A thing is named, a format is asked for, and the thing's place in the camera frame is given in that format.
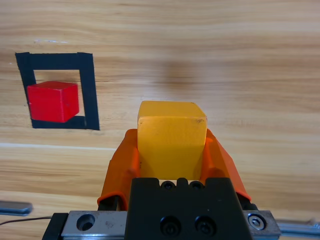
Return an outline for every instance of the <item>screw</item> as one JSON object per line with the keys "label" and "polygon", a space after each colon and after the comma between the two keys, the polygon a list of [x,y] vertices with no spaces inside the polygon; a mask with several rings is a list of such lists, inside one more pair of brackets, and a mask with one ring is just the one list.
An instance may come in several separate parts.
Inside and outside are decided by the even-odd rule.
{"label": "screw", "polygon": [[176,237],[181,231],[181,223],[174,216],[166,216],[161,219],[160,230],[167,237]]}
{"label": "screw", "polygon": [[195,228],[199,232],[207,236],[212,236],[216,232],[216,226],[214,221],[207,216],[197,217],[195,221]]}
{"label": "screw", "polygon": [[250,215],[248,217],[248,221],[249,221],[250,226],[253,227],[256,230],[265,229],[264,221],[257,215]]}
{"label": "screw", "polygon": [[199,181],[193,181],[190,183],[191,187],[195,190],[200,190],[204,188],[204,185]]}
{"label": "screw", "polygon": [[164,189],[170,190],[170,189],[175,188],[176,186],[174,185],[174,183],[172,181],[164,181],[161,184],[161,187]]}

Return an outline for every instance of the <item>screw hole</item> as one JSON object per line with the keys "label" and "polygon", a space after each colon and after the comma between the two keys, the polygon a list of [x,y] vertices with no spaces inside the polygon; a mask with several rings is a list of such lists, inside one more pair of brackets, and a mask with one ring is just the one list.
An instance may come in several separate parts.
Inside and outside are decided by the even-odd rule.
{"label": "screw hole", "polygon": [[198,232],[210,237],[216,233],[216,224],[208,216],[198,216],[195,219],[195,228]]}
{"label": "screw hole", "polygon": [[176,185],[172,181],[164,181],[161,187],[167,190],[174,189]]}
{"label": "screw hole", "polygon": [[160,230],[167,237],[176,237],[181,231],[181,223],[175,216],[166,216],[160,221]]}
{"label": "screw hole", "polygon": [[85,214],[79,217],[79,219],[76,221],[76,227],[80,231],[86,231],[92,228],[92,226],[95,224],[95,217],[91,214]]}
{"label": "screw hole", "polygon": [[193,181],[190,183],[191,187],[195,190],[203,189],[205,186],[199,181]]}

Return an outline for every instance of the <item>red cube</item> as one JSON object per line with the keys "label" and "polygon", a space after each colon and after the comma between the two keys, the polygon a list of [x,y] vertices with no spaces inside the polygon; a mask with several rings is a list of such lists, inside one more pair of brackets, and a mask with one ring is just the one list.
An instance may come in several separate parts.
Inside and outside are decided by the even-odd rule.
{"label": "red cube", "polygon": [[76,83],[46,81],[27,87],[31,118],[65,123],[79,112]]}

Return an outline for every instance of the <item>cable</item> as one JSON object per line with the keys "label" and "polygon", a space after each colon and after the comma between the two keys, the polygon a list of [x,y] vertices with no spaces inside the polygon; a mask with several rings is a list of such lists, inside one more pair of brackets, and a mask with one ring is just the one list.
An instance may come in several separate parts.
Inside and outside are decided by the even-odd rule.
{"label": "cable", "polygon": [[42,220],[42,219],[51,219],[52,216],[43,216],[43,217],[33,217],[33,218],[26,218],[26,219],[17,219],[17,220],[10,220],[10,221],[4,221],[0,223],[1,225],[9,224],[9,223],[16,223],[16,222],[25,222],[25,221],[33,221],[33,220]]}

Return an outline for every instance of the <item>wood grain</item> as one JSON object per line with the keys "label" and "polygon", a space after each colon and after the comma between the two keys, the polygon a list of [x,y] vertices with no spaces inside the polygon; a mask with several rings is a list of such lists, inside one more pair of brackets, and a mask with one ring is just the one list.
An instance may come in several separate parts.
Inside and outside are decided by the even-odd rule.
{"label": "wood grain", "polygon": [[[32,202],[33,217],[96,209],[141,101],[190,101],[260,209],[320,220],[319,8],[314,0],[2,0],[0,199]],[[101,131],[32,129],[15,52],[93,53]],[[35,74],[79,82],[77,71]],[[0,238],[41,239],[47,223],[0,226]]]}

